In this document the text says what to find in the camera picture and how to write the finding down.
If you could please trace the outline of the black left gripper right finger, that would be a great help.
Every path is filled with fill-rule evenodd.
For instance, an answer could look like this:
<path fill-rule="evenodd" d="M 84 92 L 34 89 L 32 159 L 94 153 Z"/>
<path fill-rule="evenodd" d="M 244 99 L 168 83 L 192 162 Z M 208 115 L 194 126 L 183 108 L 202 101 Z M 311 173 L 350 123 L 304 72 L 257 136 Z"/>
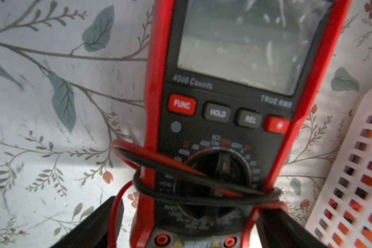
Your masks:
<path fill-rule="evenodd" d="M 264 209 L 257 221 L 263 248 L 326 248 L 282 209 Z"/>

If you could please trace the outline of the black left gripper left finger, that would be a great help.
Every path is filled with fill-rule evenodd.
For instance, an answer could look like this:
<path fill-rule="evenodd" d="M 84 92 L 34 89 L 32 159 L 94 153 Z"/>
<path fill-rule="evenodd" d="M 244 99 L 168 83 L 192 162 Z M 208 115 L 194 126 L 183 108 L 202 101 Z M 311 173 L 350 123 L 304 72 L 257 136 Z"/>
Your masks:
<path fill-rule="evenodd" d="M 117 248 L 123 214 L 123 201 L 112 196 L 52 247 Z"/>

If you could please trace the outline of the white plastic basket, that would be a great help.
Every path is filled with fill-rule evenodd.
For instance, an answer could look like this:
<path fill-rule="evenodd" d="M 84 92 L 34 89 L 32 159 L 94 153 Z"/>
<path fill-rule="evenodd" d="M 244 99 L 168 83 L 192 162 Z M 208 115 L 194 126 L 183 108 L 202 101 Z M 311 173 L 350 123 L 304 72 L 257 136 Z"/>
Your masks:
<path fill-rule="evenodd" d="M 372 248 L 372 89 L 360 101 L 305 228 L 326 248 Z"/>

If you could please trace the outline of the red multimeter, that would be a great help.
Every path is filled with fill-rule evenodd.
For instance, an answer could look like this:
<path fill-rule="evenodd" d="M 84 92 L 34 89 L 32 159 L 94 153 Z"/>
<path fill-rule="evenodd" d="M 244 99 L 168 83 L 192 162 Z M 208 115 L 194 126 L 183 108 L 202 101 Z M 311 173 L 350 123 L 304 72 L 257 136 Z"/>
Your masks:
<path fill-rule="evenodd" d="M 156 1 L 133 248 L 248 248 L 351 1 Z"/>

